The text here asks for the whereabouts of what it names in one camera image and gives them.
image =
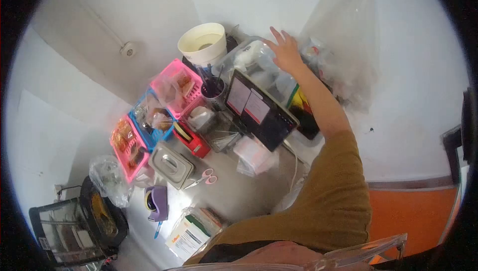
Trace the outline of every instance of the blue plastic basket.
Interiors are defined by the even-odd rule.
[[[149,87],[148,90],[146,91],[146,93],[144,93],[144,95],[139,99],[139,101],[136,102],[133,109],[131,109],[131,111],[128,113],[128,116],[131,119],[131,121],[133,122],[134,127],[136,128],[136,130],[140,134],[141,139],[143,140],[144,144],[148,148],[148,152],[152,153],[152,151],[154,150],[154,147],[156,147],[156,144],[159,141],[168,140],[172,136],[174,126],[171,126],[171,128],[169,128],[169,130],[167,130],[167,131],[161,131],[161,130],[154,129],[151,134],[149,134],[142,127],[139,126],[139,124],[136,121],[136,118],[133,114],[133,110],[136,106],[138,106],[144,100],[144,98],[146,98],[147,94],[152,94],[155,98],[157,98],[156,94],[154,93],[154,90],[151,87]],[[173,118],[173,115],[171,114],[171,112],[167,108],[166,108],[166,110],[170,114],[173,121],[177,121],[175,118]]]

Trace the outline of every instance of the countertop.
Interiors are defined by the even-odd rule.
[[[149,211],[144,206],[144,189],[135,187],[130,206],[125,209],[129,236],[120,247],[118,263],[127,262],[127,260],[129,260],[128,264],[131,260],[143,261],[143,264],[158,270],[182,265],[183,261],[175,256],[164,242],[183,208],[192,204],[211,208],[228,224],[232,224],[271,213],[281,199],[289,193],[296,159],[284,146],[277,149],[279,152],[277,166],[252,178],[236,171],[238,158],[232,151],[227,154],[211,151],[201,160],[192,156],[190,150],[176,137],[173,137],[168,145],[195,165],[192,179],[188,180],[190,183],[200,178],[201,173],[209,167],[214,169],[214,175],[218,177],[218,181],[210,185],[200,183],[195,187],[179,191],[156,173],[155,184],[167,185],[169,210],[168,220],[163,222],[157,239],[154,239],[154,233],[158,223],[147,219]],[[302,157],[304,155],[303,150],[297,150],[296,153],[301,153]],[[299,161],[295,182],[304,172],[308,172],[308,169],[308,164]],[[127,254],[127,258],[122,257],[122,252]]]

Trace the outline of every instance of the stainless steel container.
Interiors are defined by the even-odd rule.
[[[184,182],[194,172],[194,165],[188,159],[162,142],[154,148],[149,165],[177,190],[182,188]]]

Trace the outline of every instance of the orange wall panel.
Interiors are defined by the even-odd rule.
[[[370,241],[408,233],[405,256],[435,247],[445,230],[456,188],[434,191],[370,190],[373,208]],[[387,256],[394,258],[393,252]]]

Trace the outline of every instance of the hand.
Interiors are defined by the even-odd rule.
[[[277,45],[269,40],[263,42],[275,53],[274,63],[283,71],[294,76],[294,71],[300,70],[303,65],[302,58],[297,51],[297,42],[287,32],[282,30],[282,35],[271,26],[272,35],[277,40]]]

